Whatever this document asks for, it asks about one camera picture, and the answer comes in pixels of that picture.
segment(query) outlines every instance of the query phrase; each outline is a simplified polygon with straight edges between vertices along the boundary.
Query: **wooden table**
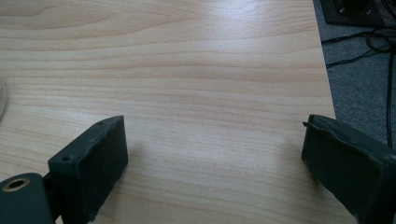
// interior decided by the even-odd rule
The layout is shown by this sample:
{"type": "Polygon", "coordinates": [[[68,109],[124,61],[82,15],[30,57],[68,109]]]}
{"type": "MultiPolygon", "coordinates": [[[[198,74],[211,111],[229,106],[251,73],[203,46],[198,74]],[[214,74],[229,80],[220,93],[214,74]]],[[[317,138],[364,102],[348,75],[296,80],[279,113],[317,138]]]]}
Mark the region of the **wooden table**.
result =
{"type": "Polygon", "coordinates": [[[301,161],[302,122],[333,117],[310,0],[4,0],[0,77],[2,180],[125,116],[95,224],[355,223],[301,161]]]}

